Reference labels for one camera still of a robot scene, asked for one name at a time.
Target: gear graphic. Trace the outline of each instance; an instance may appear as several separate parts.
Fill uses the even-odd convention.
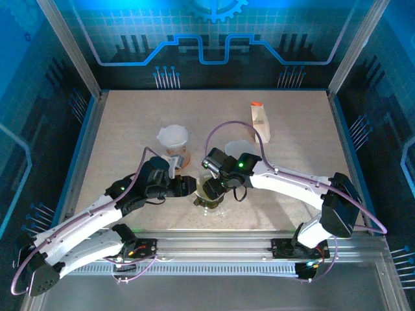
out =
[[[6,6],[21,28],[30,32],[38,21],[38,5],[36,0],[6,0]]]
[[[195,18],[216,23],[218,19],[233,18],[234,13],[241,13],[241,7],[247,4],[247,0],[188,0],[184,6]]]

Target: red wire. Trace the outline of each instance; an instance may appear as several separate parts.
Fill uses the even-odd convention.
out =
[[[317,251],[320,253],[320,255],[323,258],[323,262],[322,262],[322,264],[323,264],[324,263],[324,251],[322,251],[320,248],[316,248],[316,249],[317,249]]]

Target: enclosure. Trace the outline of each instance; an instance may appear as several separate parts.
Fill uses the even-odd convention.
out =
[[[410,0],[0,1],[5,310],[61,303],[61,310],[106,310],[112,301],[123,308],[144,301],[140,310],[413,309],[414,16]],[[201,176],[210,131],[231,120],[251,124],[251,102],[262,102],[270,121],[265,154],[272,163],[316,176],[345,173],[387,235],[356,229],[339,239],[333,271],[307,289],[259,271],[273,263],[268,240],[292,236],[316,209],[250,189],[243,202],[226,200],[207,213],[189,196],[123,218],[138,236],[159,240],[166,262],[155,267],[163,273],[151,270],[122,291],[95,262],[44,295],[12,296],[17,236],[83,211],[136,170],[144,147],[165,154],[156,136],[170,124],[190,135],[182,174]],[[235,139],[259,154],[252,133],[234,124],[209,146],[223,149]],[[357,224],[375,227],[362,214]],[[169,270],[192,264],[252,271]],[[177,284],[182,290],[172,289]],[[344,289],[340,302],[333,287]],[[270,288],[283,289],[270,297]],[[165,299],[155,303],[158,295]],[[168,306],[175,295],[183,304]]]

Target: glass panel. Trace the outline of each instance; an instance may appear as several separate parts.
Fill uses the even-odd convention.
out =
[[[58,7],[104,88],[321,89],[370,4],[61,0]]]
[[[414,12],[413,1],[390,2],[338,94],[390,248],[406,244],[410,252],[415,249]],[[357,134],[352,125],[362,117]],[[415,301],[413,292],[405,292]]]
[[[0,296],[19,310],[14,242],[50,226],[91,96],[35,1],[0,1],[0,25]]]

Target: plastic cup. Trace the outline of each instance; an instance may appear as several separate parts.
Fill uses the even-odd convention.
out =
[[[166,148],[166,152],[169,156],[183,157],[182,168],[190,163],[191,156],[186,149],[188,138],[189,134],[186,128],[177,124],[161,128],[157,135],[157,139]]]

